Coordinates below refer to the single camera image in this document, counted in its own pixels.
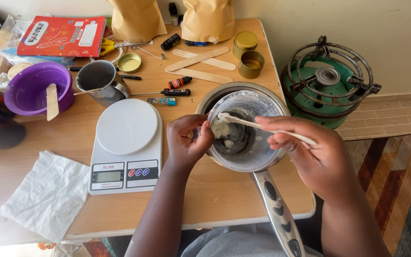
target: person's left hand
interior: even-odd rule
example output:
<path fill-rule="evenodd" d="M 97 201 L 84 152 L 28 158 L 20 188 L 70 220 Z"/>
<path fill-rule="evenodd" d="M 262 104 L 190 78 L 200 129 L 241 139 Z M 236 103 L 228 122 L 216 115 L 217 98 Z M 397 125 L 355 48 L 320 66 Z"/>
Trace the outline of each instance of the person's left hand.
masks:
<path fill-rule="evenodd" d="M 198 126 L 202 126 L 201 134 L 194 141 L 188 135 Z M 169 122 L 167 136 L 169 157 L 166 163 L 186 169 L 193 168 L 215 139 L 206 114 L 185 115 Z"/>

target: popsicle stick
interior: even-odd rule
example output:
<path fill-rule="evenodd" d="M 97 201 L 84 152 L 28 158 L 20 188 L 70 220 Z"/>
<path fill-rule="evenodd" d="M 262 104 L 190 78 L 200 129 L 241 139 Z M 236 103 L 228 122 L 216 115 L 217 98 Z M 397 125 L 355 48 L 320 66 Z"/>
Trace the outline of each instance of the popsicle stick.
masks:
<path fill-rule="evenodd" d="M 77 96 L 77 95 L 83 95 L 83 94 L 87 94 L 87 93 L 93 93 L 93 92 L 96 92 L 96 91 L 99 91 L 99 90 L 101 90 L 101 88 L 96 88 L 96 89 L 92 89 L 92 90 L 82 91 L 82 92 L 79 92 L 79 93 L 74 93 L 74 95 L 75 95 L 75 96 Z"/>
<path fill-rule="evenodd" d="M 194 57 L 194 56 L 198 55 L 198 54 L 188 52 L 188 51 L 184 51 L 184 50 L 180 50 L 180 49 L 174 49 L 174 50 L 172 50 L 172 53 L 176 56 L 180 56 L 180 57 L 183 57 L 183 58 L 191 58 L 191 57 Z M 222 61 L 222 60 L 218 60 L 218 59 L 214 59 L 214 58 L 204 60 L 204 61 L 202 61 L 202 63 L 212 65 L 212 66 L 215 66 L 215 67 L 219 67 L 219 68 L 222 68 L 222 69 L 227 69 L 227 70 L 235 70 L 236 69 L 235 64 L 225 62 L 225 61 Z"/>
<path fill-rule="evenodd" d="M 171 73 L 171 74 L 176 74 L 180 76 L 190 76 L 195 79 L 203 79 L 203 80 L 208 80 L 208 81 L 217 82 L 221 84 L 234 82 L 234 80 L 231 79 L 230 77 L 225 77 L 225 76 L 216 75 L 216 74 L 203 72 L 203 71 L 198 71 L 194 69 L 181 68 L 175 71 L 168 71 L 167 69 L 165 69 L 164 71 L 166 71 L 167 73 Z"/>
<path fill-rule="evenodd" d="M 226 123 L 239 123 L 239 124 L 242 124 L 242 125 L 245 125 L 245 126 L 250 126 L 250 127 L 253 127 L 253 128 L 257 128 L 257 129 L 262 129 L 261 125 L 259 125 L 258 123 L 254 123 L 254 122 L 246 121 L 246 120 L 243 120 L 243 119 L 239 119 L 237 117 L 231 116 L 228 113 L 219 113 L 218 118 L 224 120 Z M 312 145 L 317 144 L 312 139 L 310 139 L 306 136 L 303 136 L 303 135 L 293 133 L 293 132 L 289 132 L 289 131 L 285 131 L 285 130 L 274 130 L 274 131 L 270 131 L 270 132 L 272 132 L 272 133 L 278 133 L 278 132 L 286 133 L 288 135 L 292 135 L 293 137 L 301 140 L 304 143 L 308 143 L 308 144 L 312 144 Z"/>
<path fill-rule="evenodd" d="M 59 114 L 57 85 L 50 84 L 47 87 L 47 120 L 50 121 Z"/>
<path fill-rule="evenodd" d="M 171 64 L 171 65 L 166 67 L 166 70 L 167 71 L 174 71 L 174 70 L 178 70 L 178 69 L 181 69 L 181 68 L 185 68 L 185 67 L 190 66 L 192 64 L 202 62 L 204 60 L 210 59 L 210 58 L 215 57 L 215 56 L 219 56 L 220 54 L 225 54 L 227 52 L 229 52 L 228 47 L 221 47 L 219 49 L 215 49 L 215 50 L 209 51 L 207 53 L 203 53 L 203 54 L 198 54 L 197 56 L 190 57 L 190 58 L 185 59 L 183 61 Z"/>

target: purple bowl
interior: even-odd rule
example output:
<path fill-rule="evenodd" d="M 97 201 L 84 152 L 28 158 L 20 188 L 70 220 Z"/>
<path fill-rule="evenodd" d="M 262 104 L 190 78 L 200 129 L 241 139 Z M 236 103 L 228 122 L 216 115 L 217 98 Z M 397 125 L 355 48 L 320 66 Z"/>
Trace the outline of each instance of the purple bowl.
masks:
<path fill-rule="evenodd" d="M 44 62 L 27 67 L 17 74 L 4 93 L 9 110 L 23 116 L 47 113 L 47 87 L 57 85 L 58 108 L 62 113 L 74 102 L 72 76 L 61 64 Z"/>

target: yellow scissors handle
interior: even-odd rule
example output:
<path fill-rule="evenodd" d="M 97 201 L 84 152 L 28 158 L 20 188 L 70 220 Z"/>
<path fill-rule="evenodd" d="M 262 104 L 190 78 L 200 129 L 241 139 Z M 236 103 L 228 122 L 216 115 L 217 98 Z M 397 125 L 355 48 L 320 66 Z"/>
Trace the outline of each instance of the yellow scissors handle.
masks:
<path fill-rule="evenodd" d="M 101 52 L 99 55 L 105 55 L 112 50 L 115 50 L 115 42 L 106 38 L 102 38 Z"/>

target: kraft paper bag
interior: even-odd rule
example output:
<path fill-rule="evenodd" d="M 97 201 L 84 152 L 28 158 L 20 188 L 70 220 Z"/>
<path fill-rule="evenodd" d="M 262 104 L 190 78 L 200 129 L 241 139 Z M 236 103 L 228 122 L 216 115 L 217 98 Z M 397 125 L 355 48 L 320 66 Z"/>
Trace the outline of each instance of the kraft paper bag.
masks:
<path fill-rule="evenodd" d="M 149 42 L 167 34 L 156 0 L 107 0 L 114 7 L 112 31 L 116 39 Z"/>
<path fill-rule="evenodd" d="M 234 9 L 231 0 L 183 0 L 182 38 L 190 41 L 217 42 L 234 35 Z"/>

